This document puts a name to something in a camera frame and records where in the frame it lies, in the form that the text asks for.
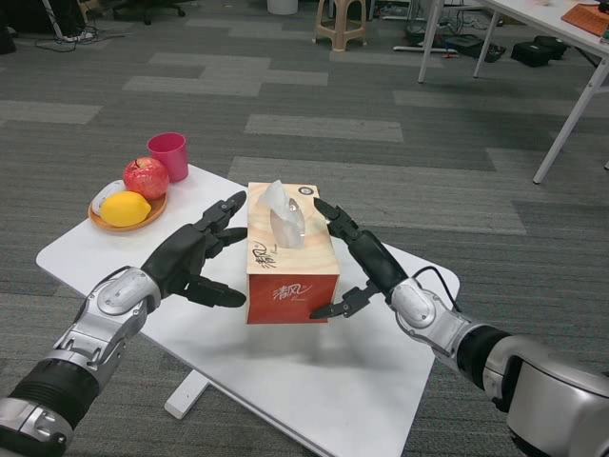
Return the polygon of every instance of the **lemon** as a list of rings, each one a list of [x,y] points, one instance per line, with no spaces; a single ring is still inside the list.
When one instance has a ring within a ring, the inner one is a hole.
[[[135,192],[115,193],[102,205],[102,220],[111,226],[129,227],[139,224],[150,212],[150,204]]]

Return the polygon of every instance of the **table top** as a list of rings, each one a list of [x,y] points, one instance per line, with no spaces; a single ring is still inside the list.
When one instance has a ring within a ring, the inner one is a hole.
[[[142,265],[174,230],[242,189],[190,167],[188,178],[171,186],[167,209],[154,224],[109,233],[86,220],[44,248],[37,263],[87,294],[111,271]],[[231,226],[245,225],[242,209]],[[334,240],[334,247],[341,267],[340,297],[362,287],[366,278],[342,241]],[[388,248],[409,273],[431,265]],[[456,296],[459,280],[440,270]],[[225,249],[203,274],[245,292],[246,244]],[[421,279],[448,303],[435,275]],[[303,445],[331,456],[400,456],[434,361],[428,347],[399,330],[380,296],[350,319],[258,326],[246,325],[246,307],[206,308],[172,296],[148,317],[142,332]]]
[[[533,0],[480,0],[490,8],[500,10],[515,19],[543,29],[563,41],[578,46],[595,55],[606,57],[609,55],[609,45],[603,45],[596,35],[573,26],[561,18],[566,12],[578,3],[595,4],[596,2],[576,0],[550,0],[547,6],[536,5]]]

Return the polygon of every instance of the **tissue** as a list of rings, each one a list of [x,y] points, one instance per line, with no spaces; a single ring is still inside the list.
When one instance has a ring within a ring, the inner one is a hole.
[[[258,200],[270,208],[270,226],[280,248],[302,248],[305,244],[305,218],[298,203],[289,198],[280,180],[268,186]]]

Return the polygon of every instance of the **apple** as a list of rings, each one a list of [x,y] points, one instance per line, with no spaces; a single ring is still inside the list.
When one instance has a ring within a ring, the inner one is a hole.
[[[125,186],[147,200],[161,198],[169,186],[169,175],[165,166],[152,157],[140,157],[129,162],[123,173]]]

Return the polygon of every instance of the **orange tissue box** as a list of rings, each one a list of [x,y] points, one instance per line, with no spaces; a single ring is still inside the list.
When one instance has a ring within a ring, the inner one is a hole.
[[[304,246],[281,248],[270,209],[258,204],[268,183],[249,183],[247,217],[248,324],[314,324],[311,312],[332,303],[339,265],[324,217],[313,206],[315,186],[287,184],[304,216]]]

